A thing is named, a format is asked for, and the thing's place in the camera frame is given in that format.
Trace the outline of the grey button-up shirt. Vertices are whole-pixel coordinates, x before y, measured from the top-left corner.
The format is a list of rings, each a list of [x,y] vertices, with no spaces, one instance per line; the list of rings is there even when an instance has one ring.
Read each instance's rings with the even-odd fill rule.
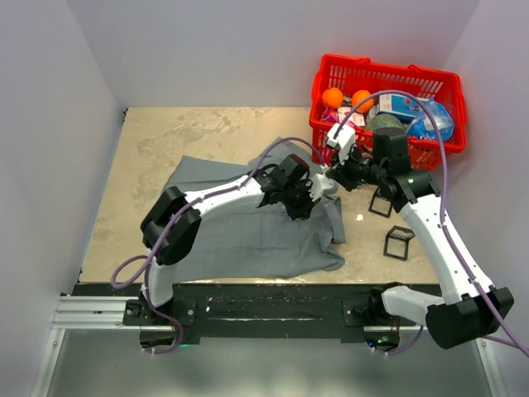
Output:
[[[310,154],[291,141],[275,141],[268,155],[248,165],[222,163],[183,156],[166,182],[183,192],[216,188],[240,178],[256,164],[278,164],[295,154],[304,161]],[[205,221],[190,253],[176,265],[175,281],[221,278],[288,279],[315,270],[340,269],[345,260],[336,250],[346,240],[341,201],[327,195],[308,220],[291,220],[278,203],[251,208]]]

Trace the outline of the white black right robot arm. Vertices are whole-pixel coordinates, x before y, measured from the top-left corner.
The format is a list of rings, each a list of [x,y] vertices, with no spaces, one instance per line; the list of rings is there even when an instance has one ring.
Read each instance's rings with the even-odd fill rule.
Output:
[[[370,319],[379,325],[395,317],[408,319],[427,328],[443,349],[496,332],[513,306],[512,293],[496,288],[470,255],[441,206],[434,179],[412,168],[405,133],[382,128],[373,138],[373,155],[365,158],[355,130],[334,125],[326,145],[336,153],[326,174],[348,191],[358,183],[378,187],[422,245],[441,293],[430,295],[397,282],[376,287],[369,298]]]

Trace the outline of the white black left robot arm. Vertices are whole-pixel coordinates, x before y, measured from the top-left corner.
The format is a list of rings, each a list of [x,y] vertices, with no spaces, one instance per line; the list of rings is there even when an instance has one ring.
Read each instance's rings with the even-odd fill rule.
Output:
[[[142,314],[153,324],[165,323],[171,314],[176,265],[192,250],[199,228],[207,220],[282,204],[292,220],[308,219],[333,182],[326,168],[312,175],[298,155],[252,170],[210,189],[182,191],[167,188],[141,223],[148,249],[141,294]]]

